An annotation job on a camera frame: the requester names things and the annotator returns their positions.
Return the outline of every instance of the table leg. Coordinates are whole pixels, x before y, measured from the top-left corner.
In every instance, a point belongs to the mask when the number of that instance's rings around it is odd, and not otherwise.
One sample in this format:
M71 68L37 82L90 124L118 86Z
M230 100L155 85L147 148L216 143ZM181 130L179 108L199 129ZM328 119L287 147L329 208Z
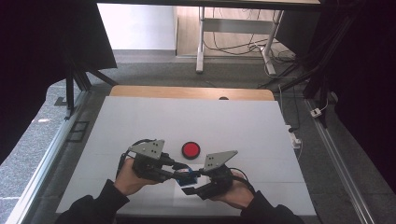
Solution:
M279 21L280 21L280 17L282 16L283 10L278 11L277 15L275 16L275 20L273 23L273 27L271 30L270 35L268 36L268 42L265 45L265 48L261 48L261 52L262 52L262 57L264 58L264 62L265 62L265 66L267 68L268 71L268 75L269 76L274 76L276 74L274 66L271 62L271 57L270 57L270 50L271 50L271 46L272 43L274 41L274 37L275 37L275 33L277 30L277 26L279 25Z
M205 8L199 7L199 43L198 43L197 67L196 67L197 74L201 74L204 72L204 20L205 20Z

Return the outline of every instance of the white wall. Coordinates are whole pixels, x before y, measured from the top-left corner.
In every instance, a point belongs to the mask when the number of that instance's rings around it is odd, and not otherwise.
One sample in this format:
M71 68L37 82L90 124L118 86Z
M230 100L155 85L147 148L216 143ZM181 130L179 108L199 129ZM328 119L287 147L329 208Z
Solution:
M176 49L175 7L98 4L113 49Z

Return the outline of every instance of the person's left hand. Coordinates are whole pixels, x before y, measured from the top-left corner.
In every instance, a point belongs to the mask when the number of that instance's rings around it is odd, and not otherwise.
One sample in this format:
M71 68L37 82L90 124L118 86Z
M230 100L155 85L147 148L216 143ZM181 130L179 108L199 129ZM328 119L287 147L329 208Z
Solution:
M137 175L134 173L134 170L132 169L133 164L133 158L126 159L116 181L114 182L114 187L116 187L116 189L118 189L125 196L135 194L146 185L158 184L158 182L153 180L137 177Z

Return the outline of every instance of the black curtain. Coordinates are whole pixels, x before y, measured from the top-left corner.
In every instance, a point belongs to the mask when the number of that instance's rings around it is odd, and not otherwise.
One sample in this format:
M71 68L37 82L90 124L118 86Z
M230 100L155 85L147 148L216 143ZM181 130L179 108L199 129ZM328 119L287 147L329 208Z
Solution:
M69 69L117 67L93 1L0 1L0 162Z
M395 1L367 1L324 71L339 119L394 192L395 12Z

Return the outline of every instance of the power outlet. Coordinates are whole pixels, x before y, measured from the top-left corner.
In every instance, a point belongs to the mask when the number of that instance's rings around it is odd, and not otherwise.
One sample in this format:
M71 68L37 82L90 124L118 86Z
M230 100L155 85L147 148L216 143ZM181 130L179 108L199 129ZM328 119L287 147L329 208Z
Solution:
M317 118L317 117L319 117L320 115L321 115L321 111L320 111L318 108L316 108L316 109L314 109L314 110L311 110L311 116L312 116L312 117Z

